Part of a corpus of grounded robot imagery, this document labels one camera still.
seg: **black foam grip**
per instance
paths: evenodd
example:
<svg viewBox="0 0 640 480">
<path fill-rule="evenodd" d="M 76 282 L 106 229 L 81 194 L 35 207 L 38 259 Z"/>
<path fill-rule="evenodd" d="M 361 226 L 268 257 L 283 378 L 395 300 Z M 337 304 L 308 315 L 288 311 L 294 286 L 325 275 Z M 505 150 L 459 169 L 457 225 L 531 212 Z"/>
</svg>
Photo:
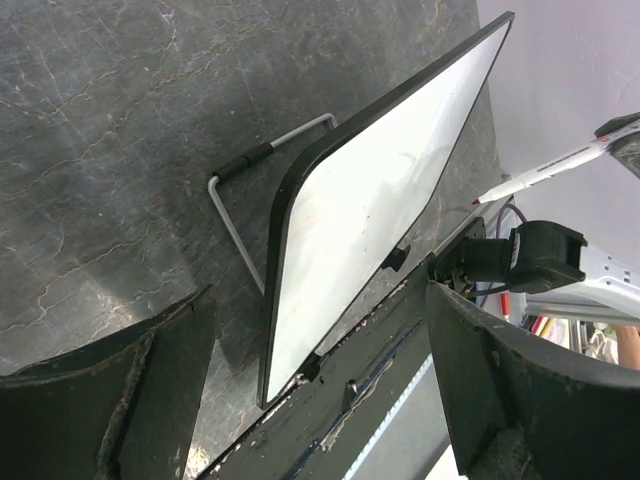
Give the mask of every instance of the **black foam grip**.
<svg viewBox="0 0 640 480">
<path fill-rule="evenodd" d="M 640 112 L 638 113 L 630 113 L 629 115 L 623 115 L 622 117 L 616 117 L 609 120 L 599 129 L 594 132 L 594 135 L 597 138 L 604 137 L 605 135 L 609 135 L 610 133 L 615 132 L 616 130 L 620 130 L 622 127 L 626 127 L 630 123 L 635 122 L 636 120 L 640 120 Z"/>
<path fill-rule="evenodd" d="M 613 158 L 640 179 L 640 132 L 612 142 L 608 151 Z"/>
<path fill-rule="evenodd" d="M 238 155 L 230 162 L 227 162 L 225 165 L 213 172 L 213 176 L 218 177 L 220 179 L 220 183 L 225 182 L 260 163 L 265 158 L 273 155 L 273 152 L 274 149 L 270 143 L 261 143 L 260 145 L 251 147 L 249 150 Z"/>
</svg>

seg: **gray marble countertop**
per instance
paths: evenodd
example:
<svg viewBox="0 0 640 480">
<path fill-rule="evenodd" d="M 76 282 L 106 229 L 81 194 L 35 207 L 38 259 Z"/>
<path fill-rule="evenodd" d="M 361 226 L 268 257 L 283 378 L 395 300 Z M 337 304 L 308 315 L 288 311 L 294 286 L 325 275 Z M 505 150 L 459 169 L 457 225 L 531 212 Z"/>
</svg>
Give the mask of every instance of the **gray marble countertop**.
<svg viewBox="0 0 640 480">
<path fill-rule="evenodd" d="M 260 414 L 261 298 L 207 196 L 211 172 L 321 113 L 347 119 L 475 32 L 475 2 L 24 0 L 0 5 L 0 25 L 0 374 L 213 284 L 221 327 L 192 478 Z M 220 188 L 263 274 L 275 190 L 320 130 Z M 379 273 L 332 338 L 498 179 L 484 92 L 405 239 L 409 261 Z"/>
</svg>

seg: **white wall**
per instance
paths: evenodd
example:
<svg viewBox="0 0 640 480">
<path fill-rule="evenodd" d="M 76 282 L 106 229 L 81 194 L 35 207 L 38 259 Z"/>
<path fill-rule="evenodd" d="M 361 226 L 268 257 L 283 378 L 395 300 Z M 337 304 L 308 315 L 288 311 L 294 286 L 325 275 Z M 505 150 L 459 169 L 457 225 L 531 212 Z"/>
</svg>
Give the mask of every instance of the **white wall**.
<svg viewBox="0 0 640 480">
<path fill-rule="evenodd" d="M 517 174 L 640 111 L 640 1 L 478 0 L 485 25 L 516 13 L 489 80 L 498 153 Z M 602 157 L 516 197 L 530 219 L 578 230 L 640 267 L 640 180 Z"/>
</svg>

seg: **white pen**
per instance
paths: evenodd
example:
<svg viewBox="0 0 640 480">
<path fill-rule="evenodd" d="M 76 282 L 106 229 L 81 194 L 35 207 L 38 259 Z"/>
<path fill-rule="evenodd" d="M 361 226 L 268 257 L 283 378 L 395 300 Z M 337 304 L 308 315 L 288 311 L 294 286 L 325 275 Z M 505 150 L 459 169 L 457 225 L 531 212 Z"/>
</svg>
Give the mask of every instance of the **white pen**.
<svg viewBox="0 0 640 480">
<path fill-rule="evenodd" d="M 636 120 L 635 122 L 632 122 L 619 130 L 615 130 L 608 135 L 599 137 L 587 143 L 584 147 L 568 153 L 567 155 L 563 155 L 549 163 L 541 165 L 540 167 L 521 173 L 517 177 L 492 188 L 484 195 L 478 197 L 473 204 L 477 205 L 479 203 L 487 203 L 506 197 L 507 195 L 513 195 L 520 190 L 529 188 L 536 183 L 557 175 L 558 173 L 578 167 L 583 163 L 587 163 L 588 161 L 598 158 L 600 155 L 604 154 L 616 140 L 620 140 L 621 138 L 638 131 L 640 131 L 640 120 Z"/>
</svg>

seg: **person's hand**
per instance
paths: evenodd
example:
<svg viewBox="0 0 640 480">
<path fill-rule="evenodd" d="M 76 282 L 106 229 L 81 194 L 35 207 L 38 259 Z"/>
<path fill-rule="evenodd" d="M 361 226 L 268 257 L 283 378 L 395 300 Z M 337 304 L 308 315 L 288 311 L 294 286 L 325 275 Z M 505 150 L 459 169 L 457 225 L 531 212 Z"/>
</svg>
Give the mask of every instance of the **person's hand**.
<svg viewBox="0 0 640 480">
<path fill-rule="evenodd" d="M 640 370 L 640 334 L 637 327 L 612 325 L 618 340 L 618 364 Z"/>
</svg>

